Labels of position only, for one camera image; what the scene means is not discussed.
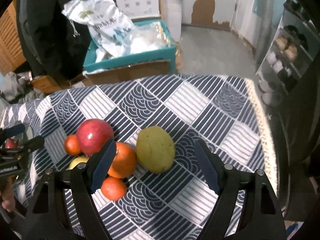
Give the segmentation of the person's left hand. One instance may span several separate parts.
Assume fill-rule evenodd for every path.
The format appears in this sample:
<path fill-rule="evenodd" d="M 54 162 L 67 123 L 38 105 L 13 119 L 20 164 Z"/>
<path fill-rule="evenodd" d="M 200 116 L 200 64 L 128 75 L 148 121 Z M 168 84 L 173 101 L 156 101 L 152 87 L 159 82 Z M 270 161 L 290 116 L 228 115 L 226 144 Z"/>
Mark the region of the person's left hand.
<path fill-rule="evenodd" d="M 4 210 L 9 213 L 13 212 L 15 209 L 15 199 L 14 199 L 14 191 L 12 188 L 12 180 L 10 177 L 7 178 L 5 185 L 1 189 L 1 205 Z"/>

